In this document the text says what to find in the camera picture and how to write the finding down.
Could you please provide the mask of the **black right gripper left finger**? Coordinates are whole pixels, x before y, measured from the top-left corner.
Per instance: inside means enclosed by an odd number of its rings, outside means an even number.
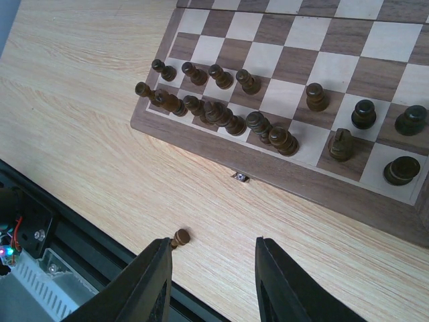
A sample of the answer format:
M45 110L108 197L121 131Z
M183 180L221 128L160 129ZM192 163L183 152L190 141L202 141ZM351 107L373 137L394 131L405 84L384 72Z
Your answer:
M65 321L167 321L171 239L155 239L108 286Z

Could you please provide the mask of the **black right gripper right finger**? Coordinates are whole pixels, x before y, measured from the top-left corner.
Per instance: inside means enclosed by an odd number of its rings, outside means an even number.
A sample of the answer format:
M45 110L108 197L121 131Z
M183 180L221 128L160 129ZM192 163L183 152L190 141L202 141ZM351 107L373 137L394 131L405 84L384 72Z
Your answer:
M364 321L272 238L256 239L255 285L262 321Z

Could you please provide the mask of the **dark chess piece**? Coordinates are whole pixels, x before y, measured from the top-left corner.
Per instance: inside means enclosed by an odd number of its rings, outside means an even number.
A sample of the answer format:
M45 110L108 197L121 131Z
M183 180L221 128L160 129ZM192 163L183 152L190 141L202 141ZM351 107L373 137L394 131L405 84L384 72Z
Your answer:
M143 98L148 98L152 105L160 107L160 102L156 99L155 91L145 82L138 82L136 84L135 94Z
M411 156L401 156L387 164L383 176L389 184L403 186L410 183L420 172L420 163Z
M348 129L338 128L328 143L328 152L339 162L349 160L353 155L353 136Z
M218 64L213 64L208 69L208 74L214 79L218 88L227 90L233 85L233 76L231 73L224 71Z
M363 99L356 103L351 115L352 124L358 129L369 129L377 119L375 105L372 101Z
M237 82L242 86L243 91L248 95L256 95L261 88L261 82L245 69L236 73Z
M155 92L155 99L162 108L173 113L178 117L183 117L187 114L187 109L181 99L173 94L169 94L164 90L157 90Z
M190 242L190 234L185 229L179 229L171 240L172 249L184 246Z
M245 132L247 128L245 120L240 116L234 115L224 104L207 101L203 107L206 119L219 127L225 128L228 134L239 136Z
M329 98L319 83L310 83L306 87L306 104L311 111L324 111L329 105Z
M200 118L201 122L210 125L211 122L206 118L206 112L204 110L205 102L192 95L186 95L183 98L185 108L189 110L194 116Z
M269 120L259 111L251 112L245 119L246 125L251 131L258 135L259 140L270 146L269 133L273 129Z
M395 121L395 130L403 136L414 136L423 131L428 110L421 105L408 107Z
M167 82L172 82L176 78L176 69L173 66L165 65L165 63L160 59L153 60L151 63L151 68L158 72Z
M191 62L185 62L182 65L182 72L190 78L191 83L196 86L204 85L208 80L208 75L202 69L197 68Z

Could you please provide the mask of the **metal board clasp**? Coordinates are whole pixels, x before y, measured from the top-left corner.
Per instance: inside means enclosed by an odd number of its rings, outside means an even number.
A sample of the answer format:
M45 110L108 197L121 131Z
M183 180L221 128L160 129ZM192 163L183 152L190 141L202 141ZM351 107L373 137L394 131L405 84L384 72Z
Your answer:
M250 180L250 178L246 174L240 172L234 173L234 175L232 175L232 178L238 180L239 182L248 182Z

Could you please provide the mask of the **white chess knight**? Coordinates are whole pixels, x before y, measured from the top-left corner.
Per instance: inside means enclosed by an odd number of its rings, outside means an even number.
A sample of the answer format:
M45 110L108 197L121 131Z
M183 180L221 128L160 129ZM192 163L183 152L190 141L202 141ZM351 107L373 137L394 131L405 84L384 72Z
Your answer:
M268 138L272 146L283 156L293 156L299 149L297 139L283 127L273 127Z

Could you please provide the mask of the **wooden chess board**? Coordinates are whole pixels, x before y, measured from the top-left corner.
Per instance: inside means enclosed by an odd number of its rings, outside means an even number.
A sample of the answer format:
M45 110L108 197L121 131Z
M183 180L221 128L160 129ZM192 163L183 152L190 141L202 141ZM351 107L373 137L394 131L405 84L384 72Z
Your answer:
M239 136L201 122L189 110L178 117L139 97L133 129L228 166L299 197L419 246L428 246L428 116L422 132L403 136L395 121L408 107L428 110L427 1L179 1L156 54L177 75L165 81L151 69L155 92L183 100L220 102L234 115L261 112L298 141L293 156L263 144L250 128ZM208 75L202 86L182 72L185 62ZM227 90L208 74L218 64L233 76ZM246 94L236 73L261 82ZM306 87L319 83L329 98L311 111ZM358 101L374 103L369 129L351 121ZM353 136L353 155L339 162L328 143L338 128ZM408 184L383 176L401 156L420 163Z

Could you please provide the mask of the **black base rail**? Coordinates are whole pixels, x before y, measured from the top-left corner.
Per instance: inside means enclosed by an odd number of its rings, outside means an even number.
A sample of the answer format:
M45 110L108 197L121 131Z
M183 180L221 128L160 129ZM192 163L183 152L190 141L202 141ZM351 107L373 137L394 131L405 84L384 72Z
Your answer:
M6 163L1 164L1 277L22 259L73 271L103 291L138 256ZM172 281L167 321L223 317Z

